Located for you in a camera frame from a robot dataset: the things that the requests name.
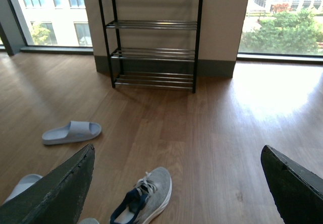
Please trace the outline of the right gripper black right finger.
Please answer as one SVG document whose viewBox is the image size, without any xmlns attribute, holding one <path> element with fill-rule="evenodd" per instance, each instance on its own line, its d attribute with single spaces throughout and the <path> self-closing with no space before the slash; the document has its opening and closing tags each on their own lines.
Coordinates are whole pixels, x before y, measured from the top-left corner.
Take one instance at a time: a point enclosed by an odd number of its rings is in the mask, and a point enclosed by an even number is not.
<svg viewBox="0 0 323 224">
<path fill-rule="evenodd" d="M 269 145 L 260 161 L 284 223 L 322 223 L 322 178 Z"/>
</svg>

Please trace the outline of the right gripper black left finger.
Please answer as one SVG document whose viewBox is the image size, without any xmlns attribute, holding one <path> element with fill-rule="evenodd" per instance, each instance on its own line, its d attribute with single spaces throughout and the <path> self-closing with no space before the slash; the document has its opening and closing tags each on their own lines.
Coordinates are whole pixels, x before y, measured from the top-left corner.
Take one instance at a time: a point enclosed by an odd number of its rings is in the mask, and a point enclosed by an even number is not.
<svg viewBox="0 0 323 224">
<path fill-rule="evenodd" d="M 1 223 L 77 223 L 89 191 L 95 149 L 87 144 L 1 206 Z"/>
</svg>

